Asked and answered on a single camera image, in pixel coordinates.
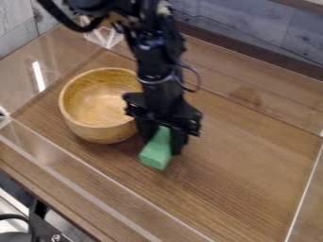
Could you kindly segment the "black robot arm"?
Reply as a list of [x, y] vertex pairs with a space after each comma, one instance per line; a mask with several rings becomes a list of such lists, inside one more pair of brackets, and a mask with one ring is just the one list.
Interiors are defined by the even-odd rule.
[[36, 0], [53, 18], [71, 30], [90, 32], [115, 13], [126, 18], [115, 21], [115, 30], [124, 35], [136, 60], [136, 77], [143, 90], [127, 93], [126, 113], [134, 117], [140, 136], [150, 141], [158, 130], [171, 130], [171, 153], [182, 153], [190, 137], [200, 135], [202, 111], [190, 104], [182, 60], [186, 39], [176, 28], [168, 0], [64, 0], [68, 8], [92, 19], [79, 25], [53, 0]]

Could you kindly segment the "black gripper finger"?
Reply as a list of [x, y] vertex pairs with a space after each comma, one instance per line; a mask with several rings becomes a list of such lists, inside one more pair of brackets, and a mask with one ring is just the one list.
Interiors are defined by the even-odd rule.
[[171, 128], [171, 149], [172, 155], [180, 155], [183, 147], [188, 144], [188, 134], [176, 128]]
[[140, 137], [143, 139], [143, 142], [147, 143], [150, 139], [154, 137], [159, 129], [159, 125], [151, 120], [138, 119], [136, 127], [138, 127]]

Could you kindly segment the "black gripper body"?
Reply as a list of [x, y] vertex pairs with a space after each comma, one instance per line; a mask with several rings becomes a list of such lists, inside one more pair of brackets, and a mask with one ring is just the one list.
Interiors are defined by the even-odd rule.
[[182, 129], [188, 135], [200, 135], [202, 112], [184, 99], [184, 91], [175, 84], [144, 85], [142, 92], [123, 94], [126, 113], [151, 120], [159, 126]]

